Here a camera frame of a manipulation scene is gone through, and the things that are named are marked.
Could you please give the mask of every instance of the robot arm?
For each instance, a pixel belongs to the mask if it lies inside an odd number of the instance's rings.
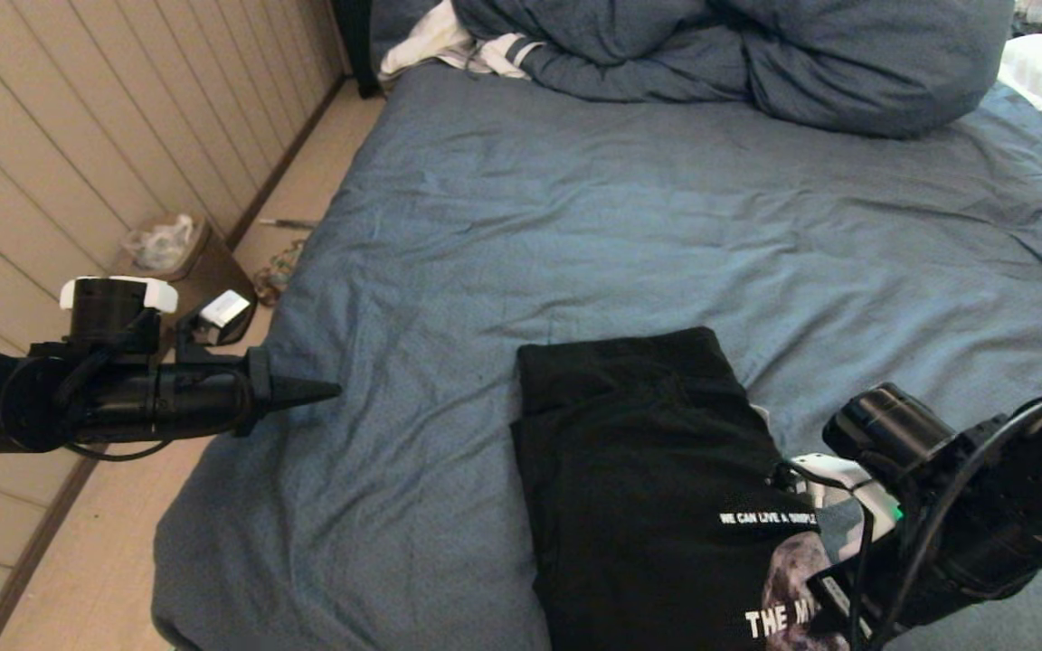
[[[1004,599],[1042,569],[1042,399],[956,433],[885,383],[823,429],[844,458],[783,462],[772,481],[816,505],[860,499],[868,531],[810,581],[819,631],[880,648],[911,627]]]
[[[271,374],[268,351],[215,355],[190,342],[197,314],[177,325],[176,362],[158,364],[160,311],[175,292],[137,277],[80,277],[63,342],[24,358],[0,353],[0,452],[50,452],[99,442],[167,442],[226,431],[248,435],[266,414],[340,395],[340,386]]]

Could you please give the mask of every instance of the plastic bag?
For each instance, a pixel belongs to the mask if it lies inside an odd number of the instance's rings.
[[[120,246],[135,257],[135,264],[149,271],[171,269],[188,252],[188,244],[196,229],[196,223],[187,215],[180,215],[170,226],[156,226],[150,233],[132,230],[120,241]]]

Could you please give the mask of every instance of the floor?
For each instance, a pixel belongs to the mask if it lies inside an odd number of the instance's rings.
[[[347,82],[259,218],[319,220],[383,106],[383,99],[359,99]],[[304,235],[253,223],[237,259],[250,275]],[[257,310],[243,342],[216,350],[240,352],[260,342],[271,317]],[[152,539],[206,445],[175,442],[146,460],[102,462],[26,586],[0,651],[167,651],[149,619]]]

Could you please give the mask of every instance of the crumpled comforter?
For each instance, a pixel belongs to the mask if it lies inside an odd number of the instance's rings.
[[[910,136],[978,106],[1011,0],[452,0],[541,85],[613,102],[751,100],[780,120]],[[528,43],[543,43],[537,49]]]

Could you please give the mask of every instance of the wood-paneled wall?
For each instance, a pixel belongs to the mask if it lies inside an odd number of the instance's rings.
[[[0,0],[0,351],[145,219],[232,230],[343,70],[323,0]],[[0,587],[74,461],[0,456]]]

